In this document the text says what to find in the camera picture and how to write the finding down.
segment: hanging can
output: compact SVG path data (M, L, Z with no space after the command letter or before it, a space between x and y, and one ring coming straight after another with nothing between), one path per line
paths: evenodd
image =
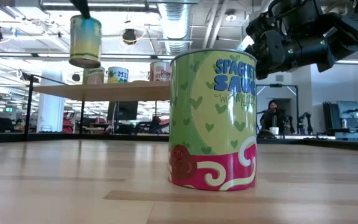
M101 23L81 15L71 18L69 63L81 68L98 68L101 59Z

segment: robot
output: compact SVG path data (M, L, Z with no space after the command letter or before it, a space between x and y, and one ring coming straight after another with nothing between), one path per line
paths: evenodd
M246 28L257 79L313 63L323 72L358 51L358 0L351 1L352 10L340 15L323 14L319 0L273 0Z

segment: wooden tabletop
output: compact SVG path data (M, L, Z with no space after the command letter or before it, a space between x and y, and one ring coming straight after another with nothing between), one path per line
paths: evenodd
M35 86L34 91L79 101L147 101L170 99L169 82Z
M358 151L258 144L237 192L173 185L167 162L167 142L0 143L0 223L358 224Z

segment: can on shelf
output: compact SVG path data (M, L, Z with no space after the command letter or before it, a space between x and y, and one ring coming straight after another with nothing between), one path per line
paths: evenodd
M108 83L128 82L128 69L121 67L109 67Z
M255 185L256 59L199 50L172 60L169 179L201 190Z
M70 21L69 63L81 68L100 67L102 24L81 15L73 16Z
M103 84L104 68L84 68L82 84Z
M169 82L171 80L171 65L168 62L153 62L150 64L150 81Z

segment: red swirl pattern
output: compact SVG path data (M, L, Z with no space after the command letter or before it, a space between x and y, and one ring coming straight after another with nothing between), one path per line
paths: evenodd
M254 187L256 183L256 149L255 144L245 149L244 157L250 161L250 165L243 166L238 152L218 156L195 156L190 155L184 146L177 145L171 150L171 180L174 184L201 190L244 190ZM215 186L208 184L206 181L208 174L211 174L213 179L218 179L221 174L216 169L197 169L196 166L199 162L215 162L222 165L226 171L222 184ZM237 184L229 186L227 189L222 189L227 182L246 178L251 178L246 184Z

